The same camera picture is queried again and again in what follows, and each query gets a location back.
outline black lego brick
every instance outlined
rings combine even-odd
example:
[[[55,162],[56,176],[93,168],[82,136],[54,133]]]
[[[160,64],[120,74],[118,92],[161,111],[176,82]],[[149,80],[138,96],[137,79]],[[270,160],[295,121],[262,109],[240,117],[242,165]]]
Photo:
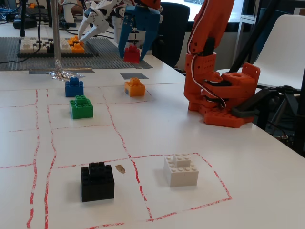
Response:
[[[95,201],[114,198],[112,168],[103,162],[90,163],[81,168],[81,201]]]

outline white table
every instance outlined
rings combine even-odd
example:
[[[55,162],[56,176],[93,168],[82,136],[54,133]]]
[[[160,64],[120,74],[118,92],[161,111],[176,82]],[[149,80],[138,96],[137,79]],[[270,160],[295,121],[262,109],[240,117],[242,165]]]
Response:
[[[305,160],[253,124],[203,124],[184,77],[145,61],[154,68],[85,73],[94,118],[81,120],[64,82],[0,72],[0,228],[303,229]],[[123,92],[127,72],[149,78],[144,97]],[[163,160],[175,153],[199,168],[196,187],[167,186]],[[115,199],[81,203],[81,167],[99,161],[112,166]]]

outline white lego brick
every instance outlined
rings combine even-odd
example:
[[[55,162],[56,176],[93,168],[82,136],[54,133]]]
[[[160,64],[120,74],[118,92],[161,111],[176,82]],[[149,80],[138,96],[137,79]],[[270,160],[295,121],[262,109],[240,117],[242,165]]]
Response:
[[[175,165],[170,157],[166,157],[164,160],[164,169],[163,169],[165,178],[170,187],[184,186],[183,177],[184,169],[175,168]]]
[[[191,162],[190,167],[184,168],[184,171],[185,186],[197,185],[199,171],[194,165],[194,163]]]
[[[190,167],[191,159],[187,154],[175,154],[173,156],[173,162],[177,168]]]
[[[176,167],[170,156],[164,159],[163,172],[170,187],[196,186],[199,171],[190,162],[189,167]]]

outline gray lego baseplate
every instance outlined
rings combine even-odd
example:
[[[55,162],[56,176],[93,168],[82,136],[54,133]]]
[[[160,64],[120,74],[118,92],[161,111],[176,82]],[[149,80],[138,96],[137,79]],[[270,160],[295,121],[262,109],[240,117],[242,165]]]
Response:
[[[20,61],[24,58],[18,58],[20,53],[19,37],[0,37],[2,44],[0,52],[0,62]],[[91,67],[92,69],[119,69],[119,68],[152,68],[145,61],[140,64],[124,62],[119,56],[118,48],[106,38],[89,39],[90,44],[98,52],[99,56],[94,57],[63,57],[61,59],[64,68]],[[84,47],[85,52],[92,53],[90,49]],[[54,58],[29,58],[21,63],[0,64],[0,71],[12,70],[30,70],[30,69],[47,69],[54,68]]]

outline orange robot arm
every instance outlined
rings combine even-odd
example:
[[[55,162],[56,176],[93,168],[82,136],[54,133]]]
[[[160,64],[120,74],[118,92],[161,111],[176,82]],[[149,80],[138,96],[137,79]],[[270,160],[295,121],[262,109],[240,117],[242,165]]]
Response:
[[[238,128],[252,118],[237,118],[231,108],[255,93],[260,69],[246,63],[242,73],[214,71],[216,53],[229,21],[234,0],[205,0],[195,17],[187,43],[185,58],[184,95],[189,100],[189,110],[198,111],[204,122]]]

